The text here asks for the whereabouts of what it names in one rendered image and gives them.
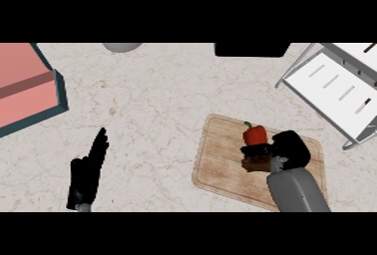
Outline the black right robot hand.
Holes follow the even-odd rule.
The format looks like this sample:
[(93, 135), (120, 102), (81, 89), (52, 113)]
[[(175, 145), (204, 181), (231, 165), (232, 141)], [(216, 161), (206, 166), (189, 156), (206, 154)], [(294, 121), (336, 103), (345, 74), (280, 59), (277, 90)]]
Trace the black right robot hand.
[(280, 172), (305, 167), (311, 160), (308, 146), (293, 130), (278, 133), (272, 143), (247, 145), (240, 151), (244, 154), (241, 167), (247, 172)]

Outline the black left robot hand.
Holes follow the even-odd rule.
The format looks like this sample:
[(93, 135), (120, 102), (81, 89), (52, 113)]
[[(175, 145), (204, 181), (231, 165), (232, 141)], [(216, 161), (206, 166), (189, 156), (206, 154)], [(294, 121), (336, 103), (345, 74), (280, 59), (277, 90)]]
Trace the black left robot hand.
[(92, 205), (95, 202), (108, 148), (107, 129), (102, 127), (93, 140), (89, 155), (71, 160), (71, 184), (67, 202), (70, 210), (77, 210), (78, 204)]

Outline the red bell pepper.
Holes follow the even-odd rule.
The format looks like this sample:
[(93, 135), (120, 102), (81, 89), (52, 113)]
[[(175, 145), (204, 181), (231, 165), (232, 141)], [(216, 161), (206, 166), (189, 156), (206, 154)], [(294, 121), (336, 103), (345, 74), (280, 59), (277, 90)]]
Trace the red bell pepper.
[(268, 143), (266, 131), (263, 126), (254, 126), (250, 122), (244, 122), (247, 130), (243, 133), (243, 140), (247, 145)]

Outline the wooden cutting board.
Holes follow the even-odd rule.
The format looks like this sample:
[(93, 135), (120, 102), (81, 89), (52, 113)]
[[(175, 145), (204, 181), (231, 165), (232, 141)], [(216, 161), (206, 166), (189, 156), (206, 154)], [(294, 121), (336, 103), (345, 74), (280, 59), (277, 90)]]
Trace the wooden cutting board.
[[(243, 140), (246, 130), (244, 121), (216, 114), (207, 116), (191, 178), (192, 184), (263, 209), (278, 211), (266, 184), (269, 172), (246, 172), (241, 167), (244, 154), (240, 148), (246, 146)], [(327, 199), (322, 147), (314, 138), (303, 136), (302, 140), (311, 152), (311, 161), (303, 168), (311, 172)]]

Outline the pink box with teal rim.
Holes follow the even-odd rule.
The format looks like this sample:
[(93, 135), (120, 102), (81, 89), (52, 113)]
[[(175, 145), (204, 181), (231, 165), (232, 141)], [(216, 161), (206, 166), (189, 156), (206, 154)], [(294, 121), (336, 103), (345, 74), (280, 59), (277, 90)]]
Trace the pink box with teal rim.
[(0, 137), (70, 109), (65, 80), (36, 43), (0, 43)]

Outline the black appliance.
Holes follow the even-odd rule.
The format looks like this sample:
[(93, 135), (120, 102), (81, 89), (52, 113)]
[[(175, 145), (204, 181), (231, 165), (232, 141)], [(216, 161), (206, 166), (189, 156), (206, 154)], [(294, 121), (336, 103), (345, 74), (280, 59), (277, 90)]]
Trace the black appliance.
[(280, 58), (290, 47), (288, 43), (216, 43), (219, 57)]

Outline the grey round object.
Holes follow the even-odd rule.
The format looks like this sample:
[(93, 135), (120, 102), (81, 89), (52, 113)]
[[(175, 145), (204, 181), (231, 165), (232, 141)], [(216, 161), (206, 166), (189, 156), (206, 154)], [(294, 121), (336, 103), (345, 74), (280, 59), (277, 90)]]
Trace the grey round object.
[(105, 48), (114, 53), (127, 53), (136, 50), (142, 44), (141, 43), (105, 43)]

